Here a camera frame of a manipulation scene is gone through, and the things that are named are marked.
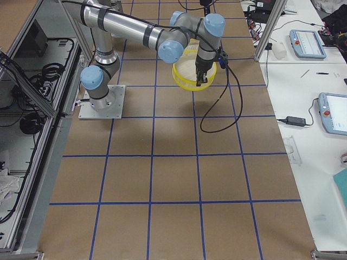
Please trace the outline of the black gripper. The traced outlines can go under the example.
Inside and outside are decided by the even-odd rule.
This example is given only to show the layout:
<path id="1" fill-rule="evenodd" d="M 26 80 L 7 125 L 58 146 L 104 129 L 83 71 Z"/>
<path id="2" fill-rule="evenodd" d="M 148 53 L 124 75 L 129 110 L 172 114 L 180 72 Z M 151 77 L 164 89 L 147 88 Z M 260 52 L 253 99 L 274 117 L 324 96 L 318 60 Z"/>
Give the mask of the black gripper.
<path id="1" fill-rule="evenodd" d="M 196 86 L 200 87 L 202 84 L 208 83 L 207 71 L 212 68 L 214 62 L 218 61 L 218 56 L 212 51 L 198 50 L 195 66 L 196 66 Z"/>

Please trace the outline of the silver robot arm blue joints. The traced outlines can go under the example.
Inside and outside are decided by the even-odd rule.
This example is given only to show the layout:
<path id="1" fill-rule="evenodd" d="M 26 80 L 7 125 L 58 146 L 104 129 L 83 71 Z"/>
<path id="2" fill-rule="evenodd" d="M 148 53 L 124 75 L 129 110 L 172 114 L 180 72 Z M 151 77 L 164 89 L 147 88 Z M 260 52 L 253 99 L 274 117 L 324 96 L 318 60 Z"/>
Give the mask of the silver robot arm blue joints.
<path id="1" fill-rule="evenodd" d="M 119 70 L 120 58 L 114 51 L 111 35 L 135 41 L 158 53 L 169 64 L 176 63 L 191 39 L 199 40 L 198 50 L 214 51 L 217 56 L 225 19 L 219 14 L 196 17 L 175 11 L 167 28 L 124 14 L 98 1 L 62 1 L 68 14 L 92 31 L 96 64 L 81 73 L 82 85 L 90 99 L 108 95 L 108 82 Z"/>

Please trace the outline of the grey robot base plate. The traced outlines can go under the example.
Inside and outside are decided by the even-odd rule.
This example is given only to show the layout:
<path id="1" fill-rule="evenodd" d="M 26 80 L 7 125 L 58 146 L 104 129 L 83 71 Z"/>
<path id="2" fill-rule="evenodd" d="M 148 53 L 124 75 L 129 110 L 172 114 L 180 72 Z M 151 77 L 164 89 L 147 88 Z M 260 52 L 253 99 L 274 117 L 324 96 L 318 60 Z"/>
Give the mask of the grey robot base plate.
<path id="1" fill-rule="evenodd" d="M 90 99 L 87 91 L 85 91 L 83 98 L 89 99 L 89 101 L 81 104 L 79 119 L 100 120 L 122 118 L 126 86 L 109 84 L 108 88 L 108 95 L 100 100 Z"/>

